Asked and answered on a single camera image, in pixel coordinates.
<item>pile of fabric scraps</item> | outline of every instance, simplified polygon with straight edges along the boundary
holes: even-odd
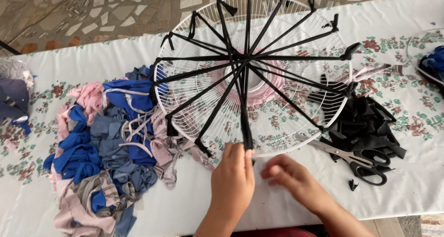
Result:
[[[31,133],[28,126],[28,103],[34,90],[34,77],[28,66],[19,60],[2,59],[0,62],[0,125],[11,120],[12,125]]]
[[[328,86],[333,87],[340,87],[342,85],[345,84],[338,82],[328,83]],[[327,95],[333,97],[336,94],[329,93]],[[323,97],[324,93],[311,93],[308,98],[314,102],[321,103]],[[325,114],[332,110],[329,103],[322,103],[321,108]],[[376,149],[384,152],[390,158],[399,157],[404,159],[406,150],[400,146],[389,126],[389,124],[395,122],[396,119],[393,115],[373,98],[366,96],[358,98],[354,92],[351,92],[341,113],[329,128],[328,132],[331,141],[324,137],[320,141],[347,152]],[[363,155],[372,159],[376,157],[366,156],[369,155],[368,152],[363,152]],[[331,154],[331,157],[335,161],[340,159],[339,156],[334,154]],[[383,166],[376,166],[376,169],[380,172],[392,170],[389,167]],[[373,175],[363,168],[358,169],[358,172],[363,177]]]
[[[54,222],[63,233],[126,236],[139,195],[158,178],[168,189],[175,187],[175,161],[182,151],[190,149],[202,161],[193,142],[167,137],[165,115],[149,97],[149,74],[142,66],[123,79],[68,93],[77,101],[61,106],[55,125],[60,143],[43,163],[59,197]]]
[[[436,80],[444,82],[444,45],[435,48],[435,53],[425,56],[421,59],[419,68]],[[441,95],[444,97],[444,85],[419,71],[427,81],[438,86]]]

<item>right hand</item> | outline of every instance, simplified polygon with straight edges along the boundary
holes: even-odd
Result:
[[[337,205],[307,168],[284,154],[269,160],[261,176],[264,179],[271,178],[268,183],[270,186],[284,186],[294,199],[314,214],[323,213]]]

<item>table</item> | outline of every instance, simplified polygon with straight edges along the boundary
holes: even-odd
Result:
[[[444,212],[444,101],[437,90],[415,73],[405,46],[412,35],[444,27],[442,0],[374,0],[318,12],[332,18],[340,14],[339,29],[346,45],[362,42],[353,55],[355,69],[379,64],[405,64],[404,75],[375,75],[358,86],[373,90],[372,97],[398,119],[392,131],[406,157],[392,159],[393,172],[381,187],[361,183],[348,187],[352,173],[346,163],[303,146],[288,153],[306,166],[326,190],[360,220]],[[3,126],[0,145],[19,143],[18,153],[0,149],[0,236],[58,236],[52,220],[58,212],[52,184],[44,177],[42,162],[55,151],[58,141],[48,126],[58,107],[74,102],[66,97],[73,87],[86,82],[112,80],[158,56],[164,34],[147,35],[48,52],[14,56],[24,61],[36,77],[31,111],[32,134]],[[433,40],[441,40],[439,34]],[[421,40],[414,40],[417,47]],[[319,219],[295,202],[281,188],[269,188],[259,172],[268,158],[254,166],[256,189],[236,231],[319,223]],[[210,203],[211,173],[185,155],[177,164],[178,181],[172,191],[158,182],[135,205],[138,218],[130,236],[192,234]]]

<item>black scissor handle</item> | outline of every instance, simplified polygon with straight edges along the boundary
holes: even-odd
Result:
[[[385,174],[383,174],[382,172],[378,171],[376,168],[368,168],[368,167],[362,166],[361,164],[359,164],[359,163],[357,163],[355,161],[350,162],[349,165],[350,165],[350,168],[352,169],[352,171],[353,171],[353,173],[355,174],[356,177],[358,177],[359,179],[367,182],[370,185],[382,186],[385,183],[387,183],[387,177],[385,176]],[[374,182],[366,180],[364,177],[362,177],[362,175],[359,174],[358,168],[364,168],[364,169],[368,170],[369,172],[371,172],[372,174],[381,177],[382,181],[380,183],[374,183]]]
[[[362,153],[365,153],[365,152],[367,152],[367,153],[369,153],[369,154],[372,154],[372,155],[376,155],[377,157],[383,159],[385,162],[380,162],[380,161],[377,161],[377,160],[375,160],[375,159],[367,158],[367,157],[365,157],[365,156],[362,154]],[[355,156],[357,156],[357,157],[362,158],[362,159],[365,159],[365,160],[371,161],[371,162],[373,163],[373,165],[378,165],[378,166],[388,167],[388,166],[390,165],[390,162],[391,162],[391,161],[390,161],[390,157],[389,157],[388,155],[386,155],[384,152],[379,151],[379,150],[376,150],[376,149],[359,150],[359,151],[355,151],[355,152],[353,152],[353,154],[354,154]]]

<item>tiled floor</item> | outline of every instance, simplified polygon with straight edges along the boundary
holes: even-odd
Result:
[[[368,0],[315,0],[329,7]],[[22,53],[170,31],[210,0],[0,0],[0,39]],[[0,50],[0,57],[11,53]],[[444,235],[443,215],[401,217],[406,237]]]

